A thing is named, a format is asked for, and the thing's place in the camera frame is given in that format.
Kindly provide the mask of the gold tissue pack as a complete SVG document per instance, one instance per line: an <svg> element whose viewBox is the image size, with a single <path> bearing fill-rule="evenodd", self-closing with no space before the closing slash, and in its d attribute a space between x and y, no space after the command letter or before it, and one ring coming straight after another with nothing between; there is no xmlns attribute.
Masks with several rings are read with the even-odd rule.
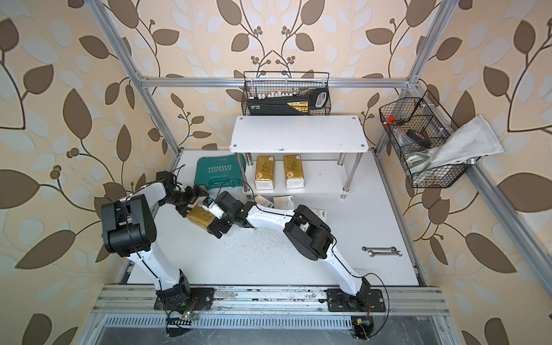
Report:
<svg viewBox="0 0 552 345"><path fill-rule="evenodd" d="M275 188L275 158L273 156L258 156L254 177L255 188L258 191Z"/></svg>
<svg viewBox="0 0 552 345"><path fill-rule="evenodd" d="M285 155L283 157L285 171L285 186L287 189L305 187L303 161L300 155Z"/></svg>
<svg viewBox="0 0 552 345"><path fill-rule="evenodd" d="M200 204L196 204L187 215L187 219L203 229L207 229L216 217L210 212L204 210Z"/></svg>

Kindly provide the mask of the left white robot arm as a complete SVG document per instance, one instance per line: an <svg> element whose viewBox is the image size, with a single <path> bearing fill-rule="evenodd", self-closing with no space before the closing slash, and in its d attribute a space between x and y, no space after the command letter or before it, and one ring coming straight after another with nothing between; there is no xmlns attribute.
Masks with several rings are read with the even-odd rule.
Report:
<svg viewBox="0 0 552 345"><path fill-rule="evenodd" d="M182 188L177 175L161 171L155 181L101 207L104 248L133 262L146 274L155 287L161 309L166 312L192 311L198 306L198 297L192 293L182 270L170 262L156 243L158 233L152 209L169 204L187 217L192 205L207 195L198 185Z"/></svg>

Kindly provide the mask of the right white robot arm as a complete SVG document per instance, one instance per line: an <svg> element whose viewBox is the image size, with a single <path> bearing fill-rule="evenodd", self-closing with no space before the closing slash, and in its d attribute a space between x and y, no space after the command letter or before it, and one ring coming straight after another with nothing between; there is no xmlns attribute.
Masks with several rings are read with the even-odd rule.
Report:
<svg viewBox="0 0 552 345"><path fill-rule="evenodd" d="M224 226L282 231L303 257L322 261L339 283L347 307L354 311L370 307L371 284L345 260L330 227L309 207L300 205L294 210L281 210L255 201L244 204L226 191L215 199L206 197L201 207Z"/></svg>

